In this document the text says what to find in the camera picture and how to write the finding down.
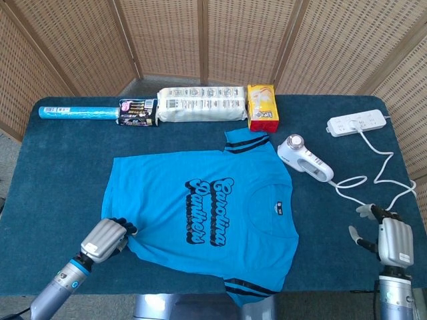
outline blue t-shirt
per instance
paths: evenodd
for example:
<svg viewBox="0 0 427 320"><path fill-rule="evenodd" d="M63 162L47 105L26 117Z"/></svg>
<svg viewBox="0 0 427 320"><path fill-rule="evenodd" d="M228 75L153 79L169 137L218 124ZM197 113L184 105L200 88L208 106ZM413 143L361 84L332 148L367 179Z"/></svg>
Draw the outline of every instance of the blue t-shirt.
<svg viewBox="0 0 427 320"><path fill-rule="evenodd" d="M115 158L102 217L138 228L140 259L224 279L238 305L280 291L298 244L290 176L269 136L226 133L224 151Z"/></svg>

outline woven panel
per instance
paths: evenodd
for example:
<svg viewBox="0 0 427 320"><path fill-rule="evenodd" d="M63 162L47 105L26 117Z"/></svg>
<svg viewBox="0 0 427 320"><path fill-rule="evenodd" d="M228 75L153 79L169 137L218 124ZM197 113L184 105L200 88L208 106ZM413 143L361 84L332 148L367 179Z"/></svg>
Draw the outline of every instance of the woven panel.
<svg viewBox="0 0 427 320"><path fill-rule="evenodd" d="M209 1L209 79L269 83L295 2Z"/></svg>
<svg viewBox="0 0 427 320"><path fill-rule="evenodd" d="M427 183L417 186L416 200L421 211L422 222L427 232Z"/></svg>
<svg viewBox="0 0 427 320"><path fill-rule="evenodd" d="M392 117L408 172L427 170L427 36L375 90Z"/></svg>
<svg viewBox="0 0 427 320"><path fill-rule="evenodd" d="M197 0L118 3L144 73L199 77Z"/></svg>
<svg viewBox="0 0 427 320"><path fill-rule="evenodd" d="M37 100L69 94L2 10L0 43L0 122L21 139Z"/></svg>
<svg viewBox="0 0 427 320"><path fill-rule="evenodd" d="M82 95L115 95L135 77L107 1L15 3Z"/></svg>
<svg viewBox="0 0 427 320"><path fill-rule="evenodd" d="M357 92L426 8L423 0L310 1L277 92Z"/></svg>

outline blue felt tablecloth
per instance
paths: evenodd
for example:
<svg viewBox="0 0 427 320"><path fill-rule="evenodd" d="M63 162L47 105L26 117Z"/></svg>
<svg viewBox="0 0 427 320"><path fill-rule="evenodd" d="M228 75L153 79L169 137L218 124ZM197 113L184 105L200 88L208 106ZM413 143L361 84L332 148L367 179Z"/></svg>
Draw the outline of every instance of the blue felt tablecloth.
<svg viewBox="0 0 427 320"><path fill-rule="evenodd" d="M31 118L19 154L9 196L0 220L0 295L37 294L79 250L99 221L103 192L114 157L171 151L224 148L224 131L245 121L161 123L159 127L120 127L114 121L42 120L45 106L118 106L118 97L46 98ZM402 189L373 185L384 156L374 154L361 136L333 138L329 118L380 109L375 97L280 95L280 126L271 140L277 147L298 133L309 150L335 171L338 182L367 175L362 187L346 191L367 203L386 207ZM409 184L393 128L366 133L375 147L394 151L383 177ZM376 257L354 244L348 225L375 240L378 225L359 218L357 204L339 197L333 187L288 168L294 184L292 208L300 234L284 290L372 289L381 269ZM405 195L395 205L414 232L415 265L409 268L415 287L427 287L427 241L415 199ZM78 293L218 293L221 279L182 273L139 260L130 251L95 265Z"/></svg>

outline robotic arm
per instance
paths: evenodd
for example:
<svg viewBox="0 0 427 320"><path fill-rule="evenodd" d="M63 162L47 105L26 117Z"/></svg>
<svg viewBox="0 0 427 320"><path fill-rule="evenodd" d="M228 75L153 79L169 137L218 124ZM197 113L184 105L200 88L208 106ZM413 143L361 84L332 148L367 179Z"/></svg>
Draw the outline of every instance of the robotic arm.
<svg viewBox="0 0 427 320"><path fill-rule="evenodd" d="M356 228L349 226L354 242L377 255L384 270L380 278L381 318L383 320L413 320L411 276L405 273L414 264L412 229L397 213L383 210L376 205L357 208L361 217L376 219L378 244L359 236Z"/></svg>
<svg viewBox="0 0 427 320"><path fill-rule="evenodd" d="M127 236L135 235L136 227L125 219L103 219L83 240L80 252L56 274L55 278L33 300L31 320L46 320L58 311L92 271L93 263L101 263L120 253L127 245ZM17 315L2 318L22 319Z"/></svg>

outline blue table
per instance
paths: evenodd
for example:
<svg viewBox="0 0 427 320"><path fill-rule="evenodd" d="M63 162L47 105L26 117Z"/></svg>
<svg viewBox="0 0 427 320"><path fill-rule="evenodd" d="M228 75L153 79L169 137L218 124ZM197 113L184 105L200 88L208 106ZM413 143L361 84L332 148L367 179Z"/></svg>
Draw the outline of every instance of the blue table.
<svg viewBox="0 0 427 320"><path fill-rule="evenodd" d="M346 194L386 207L402 189L373 185L384 157L374 154L359 135L333 138L329 118L379 109L375 97L280 95L280 126L271 134L277 147L298 133L306 146L329 164L338 182L355 175L369 181ZM245 121L161 123L159 127L120 127L114 121L42 120L44 106L118 106L118 97L45 98L31 113L9 196L0 220L0 295L37 294L68 260L99 221L103 192L114 157L189 150L222 150L224 131ZM409 184L393 128L366 133L375 147L394 151L383 177ZM372 289L381 270L374 255L354 244L348 225L375 240L378 225L359 218L357 204L333 187L288 168L294 184L292 208L300 244L284 291ZM414 197L394 209L414 232L415 265L408 272L415 287L427 287L427 238ZM140 261L130 251L93 267L78 293L221 293L221 279L192 275Z"/></svg>

